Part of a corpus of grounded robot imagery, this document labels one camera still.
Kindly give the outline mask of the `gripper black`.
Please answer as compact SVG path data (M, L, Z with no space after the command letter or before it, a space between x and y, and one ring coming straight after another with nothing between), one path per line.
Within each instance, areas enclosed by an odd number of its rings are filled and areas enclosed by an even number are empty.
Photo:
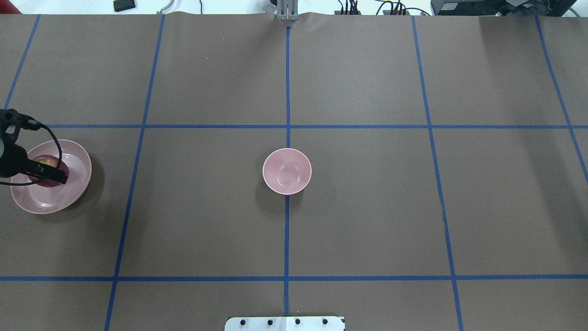
M2 144L0 158L0 177L10 178L25 170L27 177L34 184L65 184L68 180L68 168L51 170L51 159L28 160L27 151L19 145Z

